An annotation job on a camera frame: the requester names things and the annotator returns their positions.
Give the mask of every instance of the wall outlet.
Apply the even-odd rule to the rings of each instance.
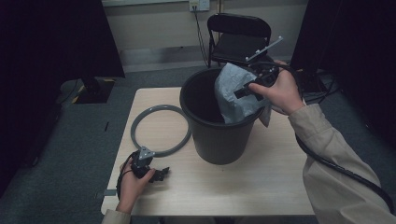
[[[208,11],[210,9],[210,0],[189,0],[190,12]]]

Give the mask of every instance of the metal rod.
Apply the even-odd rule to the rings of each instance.
[[[249,57],[246,57],[247,62],[250,61],[250,60],[252,60],[252,59],[254,59],[254,58],[256,58],[256,57],[259,56],[261,53],[263,53],[263,52],[265,52],[266,50],[270,49],[271,47],[273,47],[275,44],[279,43],[279,42],[282,41],[282,40],[283,40],[283,37],[282,37],[282,36],[279,36],[279,38],[277,39],[277,41],[275,41],[274,43],[268,45],[267,47],[265,47],[265,48],[262,49],[262,50],[257,50],[256,53],[255,53],[253,56],[251,56],[250,58],[249,58]]]

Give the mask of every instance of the hand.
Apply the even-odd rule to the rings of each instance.
[[[131,171],[132,159],[129,159],[125,165],[124,176],[121,181],[120,202],[117,205],[116,211],[131,214],[134,208],[134,202],[142,194],[143,189],[154,176],[155,170],[149,170],[145,176],[138,179]]]
[[[294,77],[285,69],[279,68],[279,75],[276,83],[270,88],[256,83],[251,83],[248,87],[251,91],[268,98],[272,104],[280,107],[287,115],[290,115],[304,106]]]

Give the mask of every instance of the sleeve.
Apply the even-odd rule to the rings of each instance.
[[[102,224],[129,224],[131,215],[107,209]]]
[[[318,105],[307,105],[289,116],[300,139],[319,156],[379,184],[344,137],[325,119]],[[303,170],[308,198],[321,224],[396,223],[386,203],[361,183],[308,157]]]

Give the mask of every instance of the black cable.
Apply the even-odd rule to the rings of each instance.
[[[352,178],[355,181],[358,181],[359,183],[366,186],[368,189],[371,189],[373,192],[375,192],[379,197],[381,197],[385,201],[385,203],[388,205],[389,211],[393,214],[393,212],[394,212],[393,201],[383,189],[381,189],[375,183],[367,180],[366,178],[364,178],[360,175],[357,175],[357,174],[345,169],[344,167],[333,163],[332,161],[328,161],[328,160],[324,159],[323,157],[320,157],[314,151],[309,149],[306,146],[306,144],[304,144],[304,142],[297,135],[296,135],[296,139],[297,139],[298,145],[303,150],[303,152],[305,152],[312,159],[322,163],[323,165],[325,165],[327,167],[332,168],[333,170],[337,171],[338,173],[341,173],[343,175],[346,175],[346,176]]]
[[[198,15],[197,15],[196,7],[192,7],[192,10],[194,12],[195,20],[197,22],[197,32],[198,32],[199,46],[200,46],[200,49],[201,49],[202,56],[204,58],[205,65],[206,65],[206,67],[208,67],[209,65],[207,64],[207,58],[206,58],[206,52],[205,52],[205,44],[204,44],[204,40],[202,38],[201,28],[200,28],[199,22],[198,22]]]
[[[318,105],[320,105],[320,103],[322,103],[324,101],[324,99],[326,99],[326,97],[329,96],[330,91],[332,90],[332,85],[335,82],[335,76],[332,77],[332,83],[330,84],[330,87],[327,89],[326,94],[323,96],[323,98],[318,102]]]
[[[272,66],[278,66],[278,67],[281,67],[281,68],[289,71],[293,75],[293,77],[294,77],[294,79],[296,81],[297,87],[299,89],[300,96],[303,98],[303,94],[302,94],[302,91],[301,91],[301,88],[300,88],[301,87],[300,86],[300,79],[298,77],[298,73],[294,69],[292,69],[291,67],[289,67],[289,66],[287,66],[285,64],[269,63],[269,62],[258,62],[258,63],[272,65]],[[334,169],[338,173],[346,175],[346,176],[352,178],[353,180],[358,181],[359,183],[361,183],[364,186],[366,186],[368,189],[370,189],[373,192],[375,192],[379,197],[381,197],[385,201],[385,203],[388,205],[389,211],[393,214],[393,212],[394,212],[393,201],[383,189],[381,189],[375,183],[373,183],[373,182],[361,177],[360,175],[356,175],[353,172],[345,169],[344,167],[339,166],[339,165],[335,164],[332,161],[328,161],[328,160],[320,157],[318,154],[316,154],[314,151],[312,151],[297,135],[296,135],[296,138],[297,138],[297,143],[299,144],[299,146],[303,150],[303,152],[305,152],[305,154],[310,156],[315,161],[318,161],[318,162],[326,165],[327,167],[330,167],[330,168]]]
[[[312,101],[316,101],[316,100],[321,100],[321,99],[323,99],[323,97],[328,97],[328,96],[330,96],[330,95],[333,95],[333,94],[335,94],[336,92],[338,92],[338,91],[340,91],[341,89],[340,88],[337,88],[335,91],[331,91],[331,92],[329,92],[326,96],[324,96],[324,95],[322,95],[322,96],[318,96],[318,97],[316,97],[316,98],[313,98],[313,99],[308,99],[308,100],[305,100],[307,103],[308,102],[312,102]]]
[[[219,14],[221,13],[221,2],[223,0],[219,0]]]
[[[125,170],[126,165],[128,164],[129,159],[131,159],[131,158],[132,158],[132,154],[128,156],[128,158],[126,159],[125,163],[122,165],[122,168],[120,169],[119,178],[117,179],[116,189],[117,189],[117,196],[119,197],[119,199],[120,199],[120,195],[121,195],[121,183],[122,183],[123,176],[126,173],[130,172],[130,171],[128,171],[128,172],[124,173],[124,170]]]
[[[304,99],[309,100],[313,98],[322,98],[325,95],[323,92],[304,92]]]

